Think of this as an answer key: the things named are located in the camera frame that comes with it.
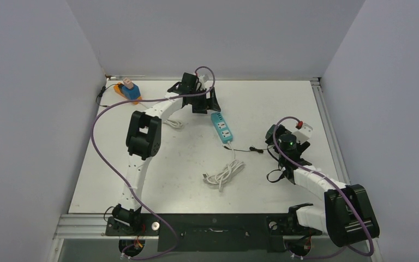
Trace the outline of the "green cube plug adapter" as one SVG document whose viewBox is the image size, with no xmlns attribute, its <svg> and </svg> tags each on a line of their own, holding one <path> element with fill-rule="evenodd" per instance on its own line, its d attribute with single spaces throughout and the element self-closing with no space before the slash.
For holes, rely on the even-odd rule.
<svg viewBox="0 0 419 262">
<path fill-rule="evenodd" d="M 273 131 L 274 131 L 275 125 L 272 125 L 269 130 L 266 132 L 265 135 L 265 143 L 266 144 L 271 144 L 273 141 Z"/>
</svg>

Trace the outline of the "teal power strip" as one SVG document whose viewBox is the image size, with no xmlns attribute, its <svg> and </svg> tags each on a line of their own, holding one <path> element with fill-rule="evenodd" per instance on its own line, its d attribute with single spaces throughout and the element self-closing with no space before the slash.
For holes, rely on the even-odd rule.
<svg viewBox="0 0 419 262">
<path fill-rule="evenodd" d="M 211 121 L 221 142 L 223 144 L 230 143 L 233 140 L 233 135 L 223 115 L 220 112 L 212 113 Z"/>
</svg>

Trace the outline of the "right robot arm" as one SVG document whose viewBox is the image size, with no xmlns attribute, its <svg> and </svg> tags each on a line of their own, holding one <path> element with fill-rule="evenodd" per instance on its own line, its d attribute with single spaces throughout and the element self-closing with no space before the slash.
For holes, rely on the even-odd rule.
<svg viewBox="0 0 419 262">
<path fill-rule="evenodd" d="M 310 146 L 312 129 L 300 122 L 291 132 L 283 125 L 272 125 L 266 133 L 266 144 L 277 153 L 277 179 L 287 179 L 301 186 L 322 201 L 321 206 L 305 203 L 289 209 L 287 228 L 299 234 L 306 228 L 327 234 L 338 247 L 374 239 L 380 235 L 366 189 L 360 184 L 349 185 L 323 174 L 311 162 L 302 158 Z"/>
</svg>

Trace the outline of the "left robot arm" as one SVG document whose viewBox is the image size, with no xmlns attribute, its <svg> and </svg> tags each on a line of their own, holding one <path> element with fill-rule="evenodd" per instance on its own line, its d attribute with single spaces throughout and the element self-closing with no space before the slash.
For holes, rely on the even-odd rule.
<svg viewBox="0 0 419 262">
<path fill-rule="evenodd" d="M 221 111 L 215 83 L 207 82 L 204 75 L 184 73 L 182 80 L 170 87 L 163 99 L 145 111 L 132 113 L 125 142 L 129 155 L 125 188 L 112 211 L 113 218 L 126 234 L 136 234 L 142 226 L 141 195 L 148 166 L 161 147 L 163 122 L 187 105 L 191 105 L 194 114 Z"/>
</svg>

